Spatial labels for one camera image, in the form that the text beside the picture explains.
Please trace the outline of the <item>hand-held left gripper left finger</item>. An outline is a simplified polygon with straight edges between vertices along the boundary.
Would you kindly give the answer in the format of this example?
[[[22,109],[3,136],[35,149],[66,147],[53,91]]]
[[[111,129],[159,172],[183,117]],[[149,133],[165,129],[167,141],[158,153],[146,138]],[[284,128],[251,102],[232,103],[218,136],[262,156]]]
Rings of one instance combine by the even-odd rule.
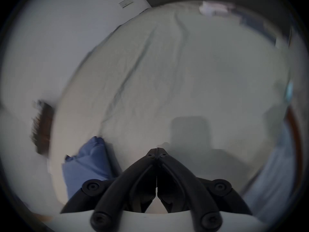
[[[90,179],[69,199],[60,214],[91,211],[89,219],[96,232],[115,231],[124,205],[133,211],[129,204],[129,193],[135,184],[156,165],[157,149],[149,152],[127,168],[120,176],[110,180]]]

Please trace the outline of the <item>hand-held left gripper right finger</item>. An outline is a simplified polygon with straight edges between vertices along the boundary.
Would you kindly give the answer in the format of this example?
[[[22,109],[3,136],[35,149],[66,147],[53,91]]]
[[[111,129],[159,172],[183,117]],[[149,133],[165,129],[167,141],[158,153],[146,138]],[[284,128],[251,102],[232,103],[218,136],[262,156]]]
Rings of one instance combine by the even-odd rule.
[[[250,215],[252,212],[232,185],[224,179],[196,177],[163,148],[157,148],[158,165],[180,188],[179,211],[189,209],[196,232],[216,232],[223,225],[221,211]]]

